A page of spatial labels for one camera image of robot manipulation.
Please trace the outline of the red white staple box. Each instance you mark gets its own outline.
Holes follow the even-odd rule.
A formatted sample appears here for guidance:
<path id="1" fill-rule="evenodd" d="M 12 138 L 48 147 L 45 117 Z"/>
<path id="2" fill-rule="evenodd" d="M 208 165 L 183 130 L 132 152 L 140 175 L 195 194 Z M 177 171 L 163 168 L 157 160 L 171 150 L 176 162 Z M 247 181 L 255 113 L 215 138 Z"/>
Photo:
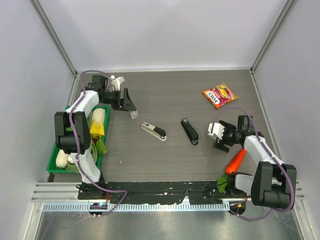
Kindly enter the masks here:
<path id="1" fill-rule="evenodd" d="M 131 111 L 130 112 L 130 117 L 131 119 L 135 119 L 137 118 L 139 115 L 138 115 L 138 112 L 137 111 Z"/>

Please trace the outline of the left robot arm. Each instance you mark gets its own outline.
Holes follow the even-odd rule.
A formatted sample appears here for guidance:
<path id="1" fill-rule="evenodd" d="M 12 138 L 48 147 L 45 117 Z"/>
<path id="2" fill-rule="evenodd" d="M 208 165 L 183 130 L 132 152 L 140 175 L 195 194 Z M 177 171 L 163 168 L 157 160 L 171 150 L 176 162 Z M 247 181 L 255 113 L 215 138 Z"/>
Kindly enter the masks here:
<path id="1" fill-rule="evenodd" d="M 82 86 L 79 98 L 65 111 L 58 111 L 54 115 L 55 144 L 71 157 L 81 175 L 81 184 L 78 189 L 100 200 L 108 190 L 101 170 L 94 163 L 90 145 L 91 134 L 87 117 L 99 103 L 107 104 L 116 111 L 136 111 L 131 101 L 128 89 L 121 90 L 125 78 L 93 75 L 87 86 Z"/>

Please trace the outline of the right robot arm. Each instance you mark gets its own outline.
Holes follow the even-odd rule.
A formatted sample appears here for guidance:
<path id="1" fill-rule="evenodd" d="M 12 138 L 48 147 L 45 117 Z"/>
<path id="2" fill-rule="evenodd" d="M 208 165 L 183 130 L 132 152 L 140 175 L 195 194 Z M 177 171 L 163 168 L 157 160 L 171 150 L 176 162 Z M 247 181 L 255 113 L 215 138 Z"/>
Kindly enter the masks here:
<path id="1" fill-rule="evenodd" d="M 256 130 L 251 115 L 239 115 L 237 125 L 223 120 L 210 123 L 208 137 L 213 147 L 229 152 L 241 145 L 256 163 L 254 175 L 233 171 L 227 180 L 226 193 L 233 198 L 245 193 L 256 206 L 278 211 L 289 211 L 295 204 L 297 169 L 284 163 L 266 143 L 264 135 Z"/>

